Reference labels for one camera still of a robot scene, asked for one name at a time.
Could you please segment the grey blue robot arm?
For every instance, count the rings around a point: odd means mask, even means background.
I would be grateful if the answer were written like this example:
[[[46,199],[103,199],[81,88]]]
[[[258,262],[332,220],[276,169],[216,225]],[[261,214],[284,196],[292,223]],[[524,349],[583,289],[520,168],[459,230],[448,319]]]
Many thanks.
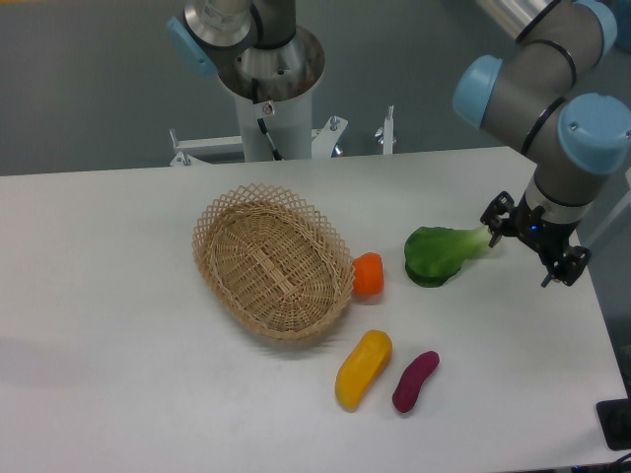
[[[617,37],[597,1],[485,1],[483,10],[519,46],[510,61],[476,59],[453,95],[455,112],[531,160],[523,197],[499,194],[481,221],[492,241],[535,251],[548,281],[574,284],[591,254],[569,239],[630,148],[630,111],[599,94],[566,94]],[[237,106],[249,161],[327,159],[345,121],[312,131],[312,93],[324,68],[319,41],[296,22],[292,1],[189,1],[168,20],[181,60],[217,77]]]

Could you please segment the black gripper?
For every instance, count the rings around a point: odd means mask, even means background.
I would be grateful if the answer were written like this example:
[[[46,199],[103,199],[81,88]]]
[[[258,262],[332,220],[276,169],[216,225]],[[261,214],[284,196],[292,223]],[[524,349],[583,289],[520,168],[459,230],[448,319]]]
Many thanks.
[[[545,221],[539,207],[530,209],[527,204],[516,207],[507,191],[500,192],[488,204],[480,222],[491,236],[490,247],[494,247],[502,237],[516,237],[538,254],[547,271],[540,283],[542,288],[550,282],[572,286],[591,259],[588,248],[569,244],[577,222],[557,224]]]

